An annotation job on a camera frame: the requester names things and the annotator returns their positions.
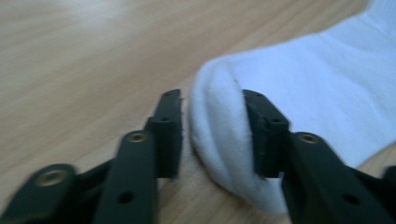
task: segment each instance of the table top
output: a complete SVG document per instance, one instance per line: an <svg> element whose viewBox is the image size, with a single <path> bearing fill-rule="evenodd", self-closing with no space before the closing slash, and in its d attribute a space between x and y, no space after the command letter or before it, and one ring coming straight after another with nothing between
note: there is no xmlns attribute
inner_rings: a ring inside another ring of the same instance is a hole
<svg viewBox="0 0 396 224"><path fill-rule="evenodd" d="M321 31L366 1L6 0L0 2L0 209L32 172L111 159L160 95L191 83L211 58ZM216 185L185 120L180 177L161 181L161 223L290 223ZM395 146L366 162L379 175Z"/></svg>

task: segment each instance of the black plastic part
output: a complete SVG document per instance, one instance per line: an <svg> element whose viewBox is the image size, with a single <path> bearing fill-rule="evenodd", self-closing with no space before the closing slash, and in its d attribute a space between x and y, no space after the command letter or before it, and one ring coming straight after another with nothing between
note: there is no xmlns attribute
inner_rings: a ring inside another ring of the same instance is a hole
<svg viewBox="0 0 396 224"><path fill-rule="evenodd" d="M293 223L394 223L319 136L293 133L285 150L282 189Z"/></svg>
<svg viewBox="0 0 396 224"><path fill-rule="evenodd" d="M156 223L157 180L154 137L126 134L108 174L94 224Z"/></svg>
<svg viewBox="0 0 396 224"><path fill-rule="evenodd" d="M180 90L163 94L153 117L145 130L155 136L157 150L157 177L176 178L182 149Z"/></svg>
<svg viewBox="0 0 396 224"><path fill-rule="evenodd" d="M253 140L254 171L278 177L282 171L281 147L289 134L289 121L262 94L244 91Z"/></svg>
<svg viewBox="0 0 396 224"><path fill-rule="evenodd" d="M67 164L37 171L14 195L0 223L56 223L67 206L75 174L75 169Z"/></svg>

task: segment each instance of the wooden surface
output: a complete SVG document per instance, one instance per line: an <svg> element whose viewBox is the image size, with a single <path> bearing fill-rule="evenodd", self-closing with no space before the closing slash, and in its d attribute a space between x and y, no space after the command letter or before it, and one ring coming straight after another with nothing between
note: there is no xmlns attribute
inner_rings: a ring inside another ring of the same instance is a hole
<svg viewBox="0 0 396 224"><path fill-rule="evenodd" d="M162 92L181 88L186 111L205 61L320 31L365 4L1 1L0 210L43 166L73 163L84 172L109 160L125 133L143 127ZM162 223L289 223L214 184L185 139L180 179L161 183ZM394 151L364 170L379 174Z"/></svg>

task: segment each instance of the folded cloth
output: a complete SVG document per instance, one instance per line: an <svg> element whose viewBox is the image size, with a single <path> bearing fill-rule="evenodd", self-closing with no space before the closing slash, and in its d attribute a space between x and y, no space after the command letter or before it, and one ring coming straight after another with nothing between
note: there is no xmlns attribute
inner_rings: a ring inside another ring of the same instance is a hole
<svg viewBox="0 0 396 224"><path fill-rule="evenodd" d="M260 209L286 212L280 180L253 172L242 90L264 94L292 132L323 137L356 167L396 139L396 1L318 34L206 63L191 91L191 140L211 177Z"/></svg>

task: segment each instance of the light brown wood surface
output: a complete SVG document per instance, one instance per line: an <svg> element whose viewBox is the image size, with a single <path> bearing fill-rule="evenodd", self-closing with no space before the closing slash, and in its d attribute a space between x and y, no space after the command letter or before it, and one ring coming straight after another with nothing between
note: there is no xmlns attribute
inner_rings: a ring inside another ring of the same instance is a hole
<svg viewBox="0 0 396 224"><path fill-rule="evenodd" d="M84 172L143 128L165 91L183 91L207 60L323 30L363 0L0 1L0 210L35 170ZM161 223L289 223L214 184L191 149L163 181ZM387 150L365 164L379 174Z"/></svg>

